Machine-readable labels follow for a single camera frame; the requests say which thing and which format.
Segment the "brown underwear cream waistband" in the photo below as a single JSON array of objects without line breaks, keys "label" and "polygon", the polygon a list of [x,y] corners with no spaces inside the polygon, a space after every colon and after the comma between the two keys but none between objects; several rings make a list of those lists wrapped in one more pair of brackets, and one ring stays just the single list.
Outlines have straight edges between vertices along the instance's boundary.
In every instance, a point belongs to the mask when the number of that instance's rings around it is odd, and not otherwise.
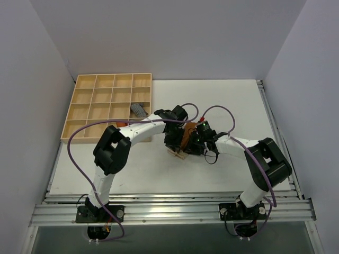
[{"label": "brown underwear cream waistband", "polygon": [[192,134],[196,133],[196,125],[197,122],[187,123],[184,128],[178,129],[179,136],[176,139],[176,146],[170,147],[166,145],[167,152],[173,156],[180,159],[185,159],[189,154],[194,154],[193,148],[193,139],[191,137]]}]

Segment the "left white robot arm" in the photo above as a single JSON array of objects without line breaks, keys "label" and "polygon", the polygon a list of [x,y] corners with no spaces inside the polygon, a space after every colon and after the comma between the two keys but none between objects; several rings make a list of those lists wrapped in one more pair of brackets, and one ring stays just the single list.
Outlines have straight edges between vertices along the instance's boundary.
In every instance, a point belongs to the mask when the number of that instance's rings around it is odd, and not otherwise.
[{"label": "left white robot arm", "polygon": [[97,166],[94,188],[86,198],[88,216],[95,222],[106,218],[105,205],[109,202],[109,192],[115,175],[128,160],[132,146],[158,134],[165,134],[165,146],[174,152],[180,150],[184,134],[182,125],[188,119],[185,109],[179,105],[173,110],[157,110],[148,118],[133,121],[130,125],[115,128],[108,126],[94,148],[94,163]]}]

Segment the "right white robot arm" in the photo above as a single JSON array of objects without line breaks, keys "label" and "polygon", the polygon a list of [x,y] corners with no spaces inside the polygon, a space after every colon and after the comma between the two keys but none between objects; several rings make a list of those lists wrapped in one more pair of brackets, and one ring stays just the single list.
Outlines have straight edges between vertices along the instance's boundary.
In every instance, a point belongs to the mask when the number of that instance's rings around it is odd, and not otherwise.
[{"label": "right white robot arm", "polygon": [[271,195],[268,203],[276,207],[273,188],[285,181],[292,174],[292,167],[282,151],[271,138],[248,140],[232,137],[226,132],[198,132],[189,129],[184,132],[183,151],[192,155],[206,155],[213,152],[215,157],[230,155],[247,162],[252,183],[239,196],[235,212],[241,218],[248,218],[254,213],[254,206]]}]

